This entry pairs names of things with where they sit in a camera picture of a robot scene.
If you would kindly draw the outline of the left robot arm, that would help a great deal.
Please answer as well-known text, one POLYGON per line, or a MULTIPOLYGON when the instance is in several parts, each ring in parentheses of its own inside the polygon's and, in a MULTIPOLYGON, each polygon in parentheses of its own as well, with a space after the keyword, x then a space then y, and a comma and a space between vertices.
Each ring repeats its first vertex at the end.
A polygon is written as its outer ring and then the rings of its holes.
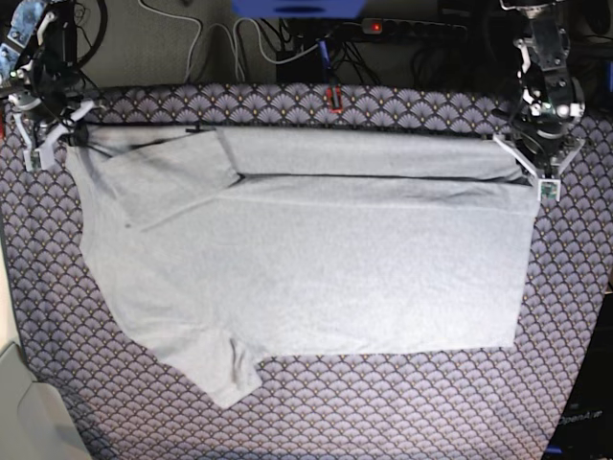
POLYGON ((506 118, 519 151, 551 173, 570 154, 570 131, 585 111, 582 88, 567 65, 570 38, 557 1, 502 1, 500 6, 526 18, 524 33, 513 42, 521 59, 518 101, 506 118))

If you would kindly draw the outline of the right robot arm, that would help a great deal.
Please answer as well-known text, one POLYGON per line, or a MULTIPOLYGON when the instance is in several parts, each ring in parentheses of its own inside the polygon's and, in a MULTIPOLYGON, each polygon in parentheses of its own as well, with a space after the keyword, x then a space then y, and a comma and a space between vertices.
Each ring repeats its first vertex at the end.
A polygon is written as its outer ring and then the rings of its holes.
POLYGON ((17 1, 1 23, 1 101, 34 124, 72 132, 83 101, 76 86, 89 54, 79 55, 77 1, 17 1))

